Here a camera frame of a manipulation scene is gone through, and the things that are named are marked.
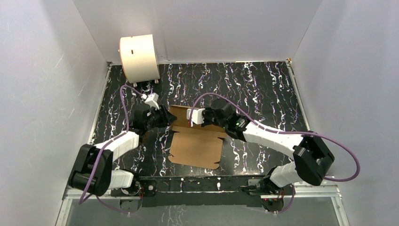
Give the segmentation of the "brown cardboard box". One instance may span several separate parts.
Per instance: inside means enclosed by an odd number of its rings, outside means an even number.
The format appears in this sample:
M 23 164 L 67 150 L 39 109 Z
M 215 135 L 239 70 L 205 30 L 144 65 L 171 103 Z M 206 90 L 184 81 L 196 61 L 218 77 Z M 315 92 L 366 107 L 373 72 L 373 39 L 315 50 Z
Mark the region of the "brown cardboard box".
M 169 112 L 177 117 L 172 124 L 174 132 L 168 159 L 172 163 L 215 170 L 219 168 L 224 129 L 215 125 L 189 126 L 188 106 L 172 105 Z

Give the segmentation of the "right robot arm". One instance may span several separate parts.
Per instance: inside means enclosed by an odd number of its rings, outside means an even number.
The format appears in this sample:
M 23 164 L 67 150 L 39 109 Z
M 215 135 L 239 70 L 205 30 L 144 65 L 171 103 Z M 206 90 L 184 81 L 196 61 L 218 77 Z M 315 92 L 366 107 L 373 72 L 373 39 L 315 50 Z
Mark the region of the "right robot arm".
M 272 168 L 263 179 L 265 190 L 271 195 L 277 195 L 284 186 L 296 182 L 319 186 L 335 160 L 320 137 L 285 134 L 282 130 L 236 113 L 224 99 L 213 101 L 210 107 L 195 110 L 192 122 L 202 127 L 218 126 L 234 139 L 256 143 L 291 158 L 292 162 Z

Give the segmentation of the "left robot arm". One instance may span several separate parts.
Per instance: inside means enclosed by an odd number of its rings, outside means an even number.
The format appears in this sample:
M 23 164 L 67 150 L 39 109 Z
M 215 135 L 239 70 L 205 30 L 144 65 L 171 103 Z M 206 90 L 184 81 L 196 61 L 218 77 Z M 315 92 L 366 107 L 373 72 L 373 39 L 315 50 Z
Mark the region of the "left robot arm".
M 102 143 L 80 147 L 68 185 L 97 196 L 120 188 L 129 196 L 137 195 L 141 188 L 138 174 L 130 169 L 113 169 L 113 162 L 139 147 L 148 131 L 170 126 L 176 120 L 164 105 L 140 104 L 128 119 L 126 130 Z

